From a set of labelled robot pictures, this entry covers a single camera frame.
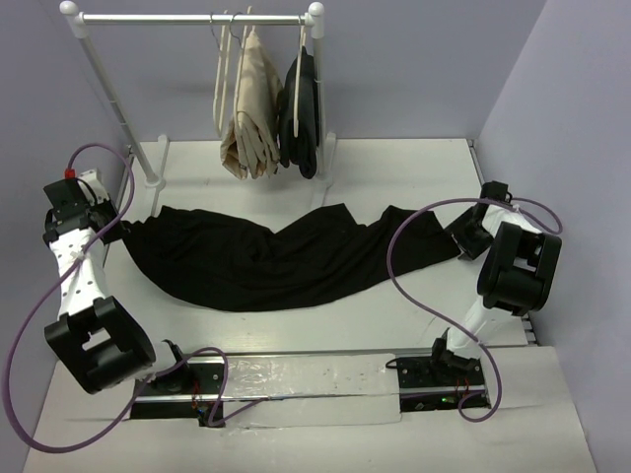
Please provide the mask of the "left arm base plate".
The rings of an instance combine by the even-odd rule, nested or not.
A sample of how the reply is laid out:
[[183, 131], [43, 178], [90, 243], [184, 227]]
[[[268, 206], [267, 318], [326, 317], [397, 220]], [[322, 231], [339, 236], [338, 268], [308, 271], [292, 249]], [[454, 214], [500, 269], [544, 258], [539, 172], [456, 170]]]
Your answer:
[[189, 361], [145, 386], [134, 401], [129, 419], [188, 419], [206, 427], [223, 378], [222, 361]]

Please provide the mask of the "cream wooden hanger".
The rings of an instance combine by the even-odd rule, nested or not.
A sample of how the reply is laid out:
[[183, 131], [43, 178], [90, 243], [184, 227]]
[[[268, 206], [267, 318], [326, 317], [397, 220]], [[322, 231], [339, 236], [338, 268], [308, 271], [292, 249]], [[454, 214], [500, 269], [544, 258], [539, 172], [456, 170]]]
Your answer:
[[232, 41], [232, 23], [227, 22], [221, 28], [221, 36], [217, 38], [218, 63], [213, 95], [213, 121], [215, 132], [219, 138], [223, 137], [224, 131], [229, 73], [232, 58]]

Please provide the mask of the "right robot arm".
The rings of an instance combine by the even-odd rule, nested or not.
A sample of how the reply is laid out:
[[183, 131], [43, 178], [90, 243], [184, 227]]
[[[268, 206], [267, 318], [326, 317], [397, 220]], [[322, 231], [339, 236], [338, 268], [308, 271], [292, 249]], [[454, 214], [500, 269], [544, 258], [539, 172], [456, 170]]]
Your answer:
[[482, 354], [479, 344], [499, 328], [544, 307], [562, 247], [559, 236], [538, 229], [523, 215], [482, 203], [455, 219], [448, 232], [465, 259], [486, 258], [477, 298], [463, 321], [476, 339], [451, 327], [433, 344], [428, 371], [440, 385], [473, 372]]

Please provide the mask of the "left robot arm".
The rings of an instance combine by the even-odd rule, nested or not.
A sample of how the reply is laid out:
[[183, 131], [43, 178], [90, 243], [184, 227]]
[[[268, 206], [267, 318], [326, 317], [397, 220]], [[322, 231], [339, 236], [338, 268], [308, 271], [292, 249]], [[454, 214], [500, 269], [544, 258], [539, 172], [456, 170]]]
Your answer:
[[43, 240], [61, 278], [58, 318], [44, 329], [49, 347], [90, 394], [147, 374], [165, 391], [186, 390], [193, 369], [179, 346], [168, 339], [152, 343], [108, 289], [107, 247], [130, 230], [99, 173], [69, 171], [43, 191], [51, 204]]

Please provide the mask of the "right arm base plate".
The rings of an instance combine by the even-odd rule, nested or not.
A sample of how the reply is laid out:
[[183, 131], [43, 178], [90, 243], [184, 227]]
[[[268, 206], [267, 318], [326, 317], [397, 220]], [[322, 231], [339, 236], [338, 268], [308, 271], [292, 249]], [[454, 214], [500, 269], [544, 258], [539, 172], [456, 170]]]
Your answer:
[[435, 362], [430, 356], [404, 356], [391, 359], [386, 368], [395, 370], [402, 413], [489, 408], [482, 367], [473, 359], [468, 370]]

